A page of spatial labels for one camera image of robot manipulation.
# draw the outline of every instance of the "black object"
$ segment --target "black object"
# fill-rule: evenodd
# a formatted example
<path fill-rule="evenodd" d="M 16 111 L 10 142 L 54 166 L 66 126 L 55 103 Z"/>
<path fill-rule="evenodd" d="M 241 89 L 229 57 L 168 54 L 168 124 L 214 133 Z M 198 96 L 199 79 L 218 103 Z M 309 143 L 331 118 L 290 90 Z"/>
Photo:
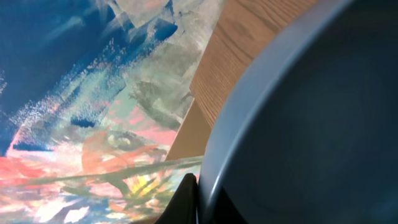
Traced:
<path fill-rule="evenodd" d="M 195 224 L 197 222 L 197 193 L 197 178 L 193 174 L 185 174 L 156 224 Z"/>
<path fill-rule="evenodd" d="M 398 223 L 397 12 L 323 0 L 266 47 L 211 132 L 201 224 Z"/>

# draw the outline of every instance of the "painting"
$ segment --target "painting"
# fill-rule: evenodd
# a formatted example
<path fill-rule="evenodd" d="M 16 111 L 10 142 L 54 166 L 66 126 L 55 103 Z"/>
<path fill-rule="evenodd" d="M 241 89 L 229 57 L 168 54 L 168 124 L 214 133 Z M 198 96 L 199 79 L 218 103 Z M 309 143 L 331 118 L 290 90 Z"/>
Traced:
<path fill-rule="evenodd" d="M 164 160 L 223 4 L 1 1 L 0 223 L 161 213 L 181 170 L 198 173 Z"/>

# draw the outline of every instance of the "gray plastic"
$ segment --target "gray plastic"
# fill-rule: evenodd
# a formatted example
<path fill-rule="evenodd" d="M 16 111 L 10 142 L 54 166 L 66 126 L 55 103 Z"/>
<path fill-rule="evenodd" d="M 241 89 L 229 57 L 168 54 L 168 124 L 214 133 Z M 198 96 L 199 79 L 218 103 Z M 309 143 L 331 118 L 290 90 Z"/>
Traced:
<path fill-rule="evenodd" d="M 368 220 L 386 219 L 373 207 L 395 203 L 383 198 L 398 195 L 391 191 L 398 187 L 391 176 L 398 171 L 398 155 L 391 150 L 398 127 L 397 16 L 382 3 L 372 8 L 372 2 L 388 1 L 362 1 L 353 17 L 345 15 L 347 34 L 325 35 L 354 2 L 359 1 L 318 3 L 245 71 L 206 147 L 199 181 L 202 223 L 212 219 L 221 188 L 248 223 L 355 223 L 364 211 L 371 214 Z M 380 30 L 387 33 L 378 35 Z M 320 36 L 336 39 L 325 41 L 335 52 L 327 44 L 313 48 Z M 322 47 L 330 56 L 314 57 Z M 377 196 L 366 197 L 373 192 Z"/>
<path fill-rule="evenodd" d="M 320 1 L 284 29 L 245 71 L 221 110 L 206 145 L 199 181 L 202 223 L 208 223 L 213 215 L 224 172 L 259 108 L 317 35 L 352 2 Z"/>

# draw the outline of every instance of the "pink paint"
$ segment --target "pink paint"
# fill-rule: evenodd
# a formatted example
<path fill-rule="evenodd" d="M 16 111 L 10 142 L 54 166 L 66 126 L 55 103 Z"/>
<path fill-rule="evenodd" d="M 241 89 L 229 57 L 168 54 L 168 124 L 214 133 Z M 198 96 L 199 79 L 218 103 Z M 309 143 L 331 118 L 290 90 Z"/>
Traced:
<path fill-rule="evenodd" d="M 145 112 L 143 112 L 139 107 L 135 107 L 131 113 L 130 116 L 127 117 L 129 124 L 137 126 L 138 123 L 140 123 L 139 127 L 134 127 L 135 131 L 138 130 L 145 130 L 149 129 L 151 127 L 160 127 L 156 121 L 148 117 Z"/>
<path fill-rule="evenodd" d="M 150 139 L 159 144 L 165 144 L 167 146 L 171 146 L 174 142 L 175 136 L 177 135 L 176 131 L 173 130 L 164 130 L 159 127 L 153 127 L 144 131 L 133 131 L 135 134 L 138 134 L 146 139 Z"/>
<path fill-rule="evenodd" d="M 25 140 L 18 131 L 14 137 L 10 148 L 7 151 L 7 159 L 19 159 L 21 163 L 27 167 L 35 167 L 43 169 L 46 172 L 44 176 L 57 176 L 64 177 L 68 175 L 75 175 L 82 171 L 80 157 L 81 149 L 75 147 L 68 142 L 62 142 L 57 147 L 53 147 L 53 152 L 40 152 L 40 151 L 20 151 L 15 150 L 13 146 L 20 140 Z M 37 161 L 32 162 L 30 157 L 35 157 Z"/>
<path fill-rule="evenodd" d="M 109 183 L 93 184 L 91 186 L 90 193 L 102 197 L 123 198 L 120 190 Z"/>

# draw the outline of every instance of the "blue paint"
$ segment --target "blue paint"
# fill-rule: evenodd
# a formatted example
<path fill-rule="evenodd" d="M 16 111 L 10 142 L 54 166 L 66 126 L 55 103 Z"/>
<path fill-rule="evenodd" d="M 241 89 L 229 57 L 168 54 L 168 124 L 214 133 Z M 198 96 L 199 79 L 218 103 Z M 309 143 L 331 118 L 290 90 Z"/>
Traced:
<path fill-rule="evenodd" d="M 90 0 L 0 2 L 0 68 L 7 82 L 0 97 L 0 155 L 18 130 L 9 117 L 44 98 L 73 64 L 87 67 L 112 38 L 126 43 L 120 30 L 98 39 L 115 15 L 105 7 L 102 22 L 102 12 L 93 7 Z"/>
<path fill-rule="evenodd" d="M 113 212 L 109 209 L 109 199 L 88 198 L 85 206 L 89 206 L 90 211 L 79 220 L 79 223 L 115 222 L 115 219 L 106 217 L 107 214 Z M 120 222 L 129 223 L 130 221 L 126 218 L 121 219 Z"/>
<path fill-rule="evenodd" d="M 170 13 L 172 14 L 172 17 L 174 17 L 173 0 L 169 0 L 167 4 L 164 6 L 164 8 L 169 10 Z"/>
<path fill-rule="evenodd" d="M 92 121 L 89 121 L 87 119 L 78 119 L 78 118 L 72 118 L 70 121 L 72 125 L 79 126 L 81 128 L 94 128 L 95 123 Z"/>
<path fill-rule="evenodd" d="M 42 151 L 42 152 L 51 152 L 51 150 L 46 149 L 43 146 L 38 146 L 34 144 L 28 144 L 21 142 L 19 144 L 15 144 L 14 149 L 21 150 L 21 151 Z"/>
<path fill-rule="evenodd" d="M 71 124 L 82 128 L 95 126 L 98 116 L 107 109 L 104 102 L 113 101 L 126 87 L 119 66 L 150 55 L 178 28 L 157 18 L 135 27 L 126 19 L 119 29 L 106 31 L 108 22 L 115 18 L 114 13 L 109 6 L 89 10 L 94 7 L 90 0 L 0 1 L 0 15 L 4 18 L 0 19 L 0 68 L 4 70 L 7 82 L 0 97 L 0 156 L 6 155 L 19 129 L 9 117 L 26 104 L 34 105 L 46 96 L 62 99 L 58 111 L 53 116 L 46 116 L 40 129 L 32 129 L 35 141 L 38 141 L 36 145 L 46 145 L 51 141 L 51 133 L 58 128 L 54 125 L 63 119 L 63 111 L 73 106 L 84 92 L 84 86 L 93 80 L 97 89 L 85 95 L 87 104 L 73 109 L 74 118 L 78 119 L 71 119 Z M 164 10 L 174 15 L 173 2 L 169 1 Z M 120 16 L 128 17 L 125 12 Z M 155 34 L 149 37 L 148 27 L 153 22 Z M 113 46 L 107 48 L 110 40 L 113 40 Z M 60 93 L 70 82 L 81 79 L 81 72 L 94 59 L 113 66 L 100 80 L 96 76 L 98 72 L 104 72 L 103 68 L 89 69 L 81 85 L 68 98 L 61 98 Z M 45 150 L 27 142 L 21 142 L 18 147 L 29 151 Z"/>
<path fill-rule="evenodd" d="M 177 28 L 178 27 L 171 22 L 167 22 L 163 19 L 158 19 L 155 24 L 155 38 L 159 41 L 163 41 L 171 37 L 171 35 L 174 34 Z"/>

